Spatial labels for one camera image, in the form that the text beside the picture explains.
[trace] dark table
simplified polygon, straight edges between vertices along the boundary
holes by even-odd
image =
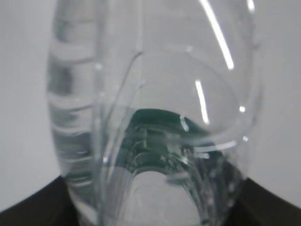
[[[0,226],[78,226],[78,223],[67,188],[57,178],[0,213]],[[301,209],[248,179],[225,226],[301,226]]]

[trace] clear plastic bottle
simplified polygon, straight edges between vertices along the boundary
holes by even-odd
[[[48,99],[82,225],[220,226],[261,87],[252,0],[60,0]]]

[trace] white background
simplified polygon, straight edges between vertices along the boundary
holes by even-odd
[[[55,0],[0,1],[0,211],[59,175],[45,70]],[[265,104],[251,178],[301,207],[301,2],[257,2]]]

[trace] black surface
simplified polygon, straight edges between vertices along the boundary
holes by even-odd
[[[61,178],[23,202],[0,213],[0,226],[78,226],[76,211]],[[225,226],[301,226],[301,210],[252,180]]]

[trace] white wall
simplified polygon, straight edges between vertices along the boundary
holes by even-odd
[[[59,174],[44,90],[54,2],[0,1],[0,211]],[[257,3],[266,40],[266,101],[260,147],[250,175],[301,207],[301,2]]]
[[[266,100],[251,178],[301,207],[301,1],[258,0]]]
[[[0,211],[59,174],[44,90],[53,4],[0,1]]]

